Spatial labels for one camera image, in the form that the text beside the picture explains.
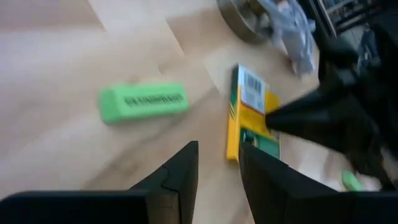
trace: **yellow box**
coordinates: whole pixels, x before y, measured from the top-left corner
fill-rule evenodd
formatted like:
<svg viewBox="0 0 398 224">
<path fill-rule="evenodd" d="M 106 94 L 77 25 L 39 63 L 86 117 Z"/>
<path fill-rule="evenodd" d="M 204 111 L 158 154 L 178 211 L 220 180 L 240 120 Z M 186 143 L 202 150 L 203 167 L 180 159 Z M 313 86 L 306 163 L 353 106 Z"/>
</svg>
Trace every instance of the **yellow box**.
<svg viewBox="0 0 398 224">
<path fill-rule="evenodd" d="M 265 113 L 279 107 L 279 98 L 265 81 L 247 68 L 233 70 L 229 98 L 227 159 L 239 162 L 239 144 L 250 142 L 260 150 L 280 157 L 279 133 L 266 128 Z"/>
</svg>

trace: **light wood surface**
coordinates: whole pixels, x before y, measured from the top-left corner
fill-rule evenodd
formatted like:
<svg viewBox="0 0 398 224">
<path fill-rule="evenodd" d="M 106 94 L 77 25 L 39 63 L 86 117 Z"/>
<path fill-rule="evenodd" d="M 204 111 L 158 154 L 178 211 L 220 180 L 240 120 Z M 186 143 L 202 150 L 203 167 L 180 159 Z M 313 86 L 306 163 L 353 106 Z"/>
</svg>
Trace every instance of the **light wood surface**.
<svg viewBox="0 0 398 224">
<path fill-rule="evenodd" d="M 127 189 L 199 140 L 194 223 L 252 223 L 237 166 L 225 159 L 231 69 L 242 63 L 287 103 L 300 80 L 283 49 L 240 41 L 216 0 L 0 2 L 0 197 L 32 189 Z M 99 90 L 175 81 L 190 110 L 104 125 Z M 282 160 L 341 190 L 340 154 L 282 135 Z"/>
</svg>

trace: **barcode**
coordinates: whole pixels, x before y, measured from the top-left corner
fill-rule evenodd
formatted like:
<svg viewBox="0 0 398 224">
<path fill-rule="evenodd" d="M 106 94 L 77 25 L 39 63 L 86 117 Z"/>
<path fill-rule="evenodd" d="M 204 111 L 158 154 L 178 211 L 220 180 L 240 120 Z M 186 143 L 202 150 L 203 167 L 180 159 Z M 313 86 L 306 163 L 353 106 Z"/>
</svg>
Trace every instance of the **barcode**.
<svg viewBox="0 0 398 224">
<path fill-rule="evenodd" d="M 261 82 L 250 75 L 249 73 L 244 73 L 244 85 L 256 91 L 259 95 L 262 93 Z"/>
</svg>

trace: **white label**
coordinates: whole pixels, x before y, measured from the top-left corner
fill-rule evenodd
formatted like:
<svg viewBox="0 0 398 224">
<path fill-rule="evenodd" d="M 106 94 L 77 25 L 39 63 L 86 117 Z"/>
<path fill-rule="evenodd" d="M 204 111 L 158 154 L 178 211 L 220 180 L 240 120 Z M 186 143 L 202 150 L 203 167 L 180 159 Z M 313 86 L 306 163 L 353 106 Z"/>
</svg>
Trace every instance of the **white label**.
<svg viewBox="0 0 398 224">
<path fill-rule="evenodd" d="M 241 67 L 239 71 L 239 84 L 242 89 L 242 102 L 256 111 L 265 114 L 266 83 L 249 70 Z"/>
</svg>

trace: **green eraser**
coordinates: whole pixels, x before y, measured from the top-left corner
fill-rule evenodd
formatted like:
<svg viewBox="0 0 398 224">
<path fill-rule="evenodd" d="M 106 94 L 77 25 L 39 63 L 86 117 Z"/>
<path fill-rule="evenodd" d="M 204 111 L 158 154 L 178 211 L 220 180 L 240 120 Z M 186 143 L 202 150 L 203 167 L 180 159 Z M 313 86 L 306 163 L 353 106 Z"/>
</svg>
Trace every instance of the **green eraser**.
<svg viewBox="0 0 398 224">
<path fill-rule="evenodd" d="M 188 110 L 187 94 L 180 84 L 117 85 L 103 90 L 98 102 L 102 120 L 116 123 Z"/>
<path fill-rule="evenodd" d="M 362 190 L 363 187 L 359 183 L 358 179 L 355 175 L 349 171 L 343 171 L 343 184 L 348 190 L 359 191 Z"/>
</svg>

